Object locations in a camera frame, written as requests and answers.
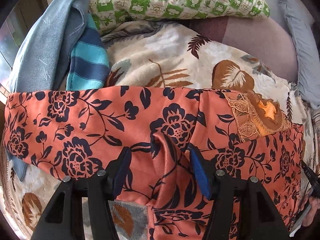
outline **pillow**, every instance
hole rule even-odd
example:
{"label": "pillow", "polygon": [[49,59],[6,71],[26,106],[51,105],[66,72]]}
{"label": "pillow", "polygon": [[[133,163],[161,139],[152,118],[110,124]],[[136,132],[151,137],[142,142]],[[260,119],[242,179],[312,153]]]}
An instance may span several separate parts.
{"label": "pillow", "polygon": [[279,0],[279,7],[291,32],[298,60],[298,88],[301,98],[313,109],[320,108],[320,60],[311,27],[306,24],[294,0]]}
{"label": "pillow", "polygon": [[292,37],[273,19],[238,17],[191,20],[190,29],[258,58],[278,77],[297,83],[298,63]]}
{"label": "pillow", "polygon": [[90,12],[101,33],[128,20],[200,19],[224,15],[269,16],[264,0],[90,0]]}

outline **green patterned pillow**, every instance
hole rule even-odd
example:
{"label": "green patterned pillow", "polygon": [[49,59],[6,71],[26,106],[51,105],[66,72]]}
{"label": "green patterned pillow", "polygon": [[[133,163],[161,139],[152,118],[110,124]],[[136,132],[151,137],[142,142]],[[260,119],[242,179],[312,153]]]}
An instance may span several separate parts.
{"label": "green patterned pillow", "polygon": [[128,20],[270,15],[264,0],[90,0],[90,12],[101,33]]}

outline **metal screw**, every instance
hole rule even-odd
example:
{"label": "metal screw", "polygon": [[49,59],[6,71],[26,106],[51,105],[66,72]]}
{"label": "metal screw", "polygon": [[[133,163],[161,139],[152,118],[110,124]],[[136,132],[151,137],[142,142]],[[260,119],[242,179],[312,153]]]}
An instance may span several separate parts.
{"label": "metal screw", "polygon": [[97,175],[99,176],[99,177],[102,177],[102,176],[104,176],[106,174],[106,171],[105,170],[99,170],[98,172],[97,172]]}
{"label": "metal screw", "polygon": [[224,172],[223,170],[217,170],[217,171],[216,171],[216,174],[217,174],[218,176],[223,176],[223,175],[225,174],[225,172]]}
{"label": "metal screw", "polygon": [[253,182],[253,183],[257,183],[259,181],[259,179],[255,176],[252,176],[250,177],[250,180]]}
{"label": "metal screw", "polygon": [[70,180],[71,180],[71,177],[70,177],[70,176],[65,176],[65,177],[62,179],[63,182],[68,182],[68,181],[70,181]]}

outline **clothing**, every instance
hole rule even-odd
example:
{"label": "clothing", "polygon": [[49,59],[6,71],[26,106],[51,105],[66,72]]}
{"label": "clothing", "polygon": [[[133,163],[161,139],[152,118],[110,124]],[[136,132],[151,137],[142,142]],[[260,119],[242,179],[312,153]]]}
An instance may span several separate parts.
{"label": "clothing", "polygon": [[109,75],[109,59],[90,13],[87,27],[71,52],[66,90],[102,88]]}
{"label": "clothing", "polygon": [[[192,144],[233,177],[257,176],[290,229],[298,208],[303,126],[277,111],[272,130],[266,127],[261,113],[274,104],[254,92],[188,88],[13,93],[4,145],[58,179],[90,177],[130,147],[130,170],[117,199],[146,205],[148,239],[159,240],[200,239],[208,221],[213,203],[192,172]],[[237,234],[238,211],[235,199],[230,239]]]}
{"label": "clothing", "polygon": [[[53,0],[23,41],[9,77],[10,92],[57,90],[70,53],[87,24],[89,0]],[[8,154],[23,180],[26,164]]]}

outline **blue striped fabric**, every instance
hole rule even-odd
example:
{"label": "blue striped fabric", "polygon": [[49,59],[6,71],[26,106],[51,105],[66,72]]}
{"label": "blue striped fabric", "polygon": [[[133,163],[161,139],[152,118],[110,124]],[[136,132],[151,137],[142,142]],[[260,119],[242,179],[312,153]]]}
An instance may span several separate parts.
{"label": "blue striped fabric", "polygon": [[66,90],[102,88],[110,72],[107,52],[90,13],[87,19],[87,27],[71,52]]}

